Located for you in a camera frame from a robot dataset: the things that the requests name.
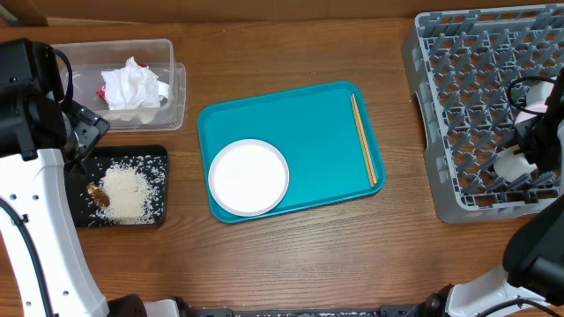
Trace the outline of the pink bowl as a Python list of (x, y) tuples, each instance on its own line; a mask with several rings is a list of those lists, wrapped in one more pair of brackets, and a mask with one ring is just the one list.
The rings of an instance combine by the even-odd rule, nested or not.
[(544, 114), (547, 110), (547, 105), (545, 105), (542, 101), (532, 103), (525, 108), (525, 112), (520, 112), (516, 119), (514, 125), (521, 122), (528, 121), (529, 119), (536, 118), (540, 114)]

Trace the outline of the red snack wrapper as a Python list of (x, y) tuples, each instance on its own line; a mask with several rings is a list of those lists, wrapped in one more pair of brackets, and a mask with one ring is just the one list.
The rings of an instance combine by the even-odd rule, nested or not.
[(98, 91), (97, 91), (97, 95), (98, 97), (102, 100), (102, 101), (106, 101), (105, 98), (105, 91), (106, 91), (106, 86), (103, 85)]

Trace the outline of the white paper cup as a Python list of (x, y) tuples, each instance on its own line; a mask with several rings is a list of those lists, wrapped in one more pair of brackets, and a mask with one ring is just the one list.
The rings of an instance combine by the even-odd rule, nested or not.
[(500, 151), (493, 163), (493, 170), (507, 182), (513, 182), (524, 174), (530, 175), (537, 169), (537, 165), (530, 164), (522, 153), (516, 153), (519, 149), (516, 144)]

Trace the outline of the white napkin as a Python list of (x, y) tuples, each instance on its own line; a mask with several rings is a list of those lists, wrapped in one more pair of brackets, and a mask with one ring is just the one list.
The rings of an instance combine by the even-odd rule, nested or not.
[(105, 102), (112, 111), (160, 107), (162, 101), (169, 99), (169, 84), (160, 81), (156, 73), (133, 56), (122, 68), (100, 74), (106, 86)]

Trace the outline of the brown food scrap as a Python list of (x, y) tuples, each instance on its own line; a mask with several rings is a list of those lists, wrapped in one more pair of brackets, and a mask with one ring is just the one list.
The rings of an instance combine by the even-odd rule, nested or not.
[(96, 206), (107, 208), (110, 205), (110, 198), (96, 183), (88, 183), (86, 191)]

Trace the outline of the white rice pile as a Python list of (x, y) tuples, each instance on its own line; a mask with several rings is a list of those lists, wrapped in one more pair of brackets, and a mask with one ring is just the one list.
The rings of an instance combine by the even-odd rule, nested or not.
[(165, 219), (167, 157), (126, 155), (96, 157), (88, 161), (87, 183), (96, 183), (110, 198), (107, 208), (83, 197), (90, 213), (90, 226), (159, 225)]

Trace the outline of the white round plate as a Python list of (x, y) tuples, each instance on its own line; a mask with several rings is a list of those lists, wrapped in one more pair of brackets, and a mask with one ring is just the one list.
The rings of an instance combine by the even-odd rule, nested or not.
[(254, 217), (273, 210), (290, 183), (289, 165), (273, 145), (242, 139), (224, 147), (211, 162), (208, 188), (223, 210)]

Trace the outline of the grey bowl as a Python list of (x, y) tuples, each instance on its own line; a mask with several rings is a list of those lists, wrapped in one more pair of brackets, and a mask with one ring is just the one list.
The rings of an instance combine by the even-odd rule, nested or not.
[(553, 83), (546, 81), (538, 82), (528, 91), (526, 95), (526, 105), (530, 106), (539, 102), (545, 104), (545, 101), (550, 96), (552, 90)]

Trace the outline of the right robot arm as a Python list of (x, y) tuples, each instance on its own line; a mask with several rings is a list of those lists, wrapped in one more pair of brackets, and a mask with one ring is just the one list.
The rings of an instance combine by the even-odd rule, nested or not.
[[(496, 171), (514, 179), (525, 166), (541, 173), (563, 168), (563, 76), (520, 77), (523, 82), (548, 83), (552, 90), (544, 102), (517, 109), (514, 129), (517, 147), (507, 150)], [(409, 311), (423, 316), (506, 316), (535, 307), (549, 315), (563, 304), (563, 199), (554, 202), (520, 228), (508, 242), (502, 263), (466, 283), (449, 284)]]

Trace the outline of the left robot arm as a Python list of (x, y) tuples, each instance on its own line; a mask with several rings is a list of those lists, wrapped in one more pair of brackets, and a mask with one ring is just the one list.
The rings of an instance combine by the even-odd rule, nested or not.
[(65, 174), (81, 167), (109, 122), (73, 99), (67, 56), (22, 38), (1, 45), (1, 235), (26, 316), (191, 316), (179, 297), (106, 300), (80, 246)]

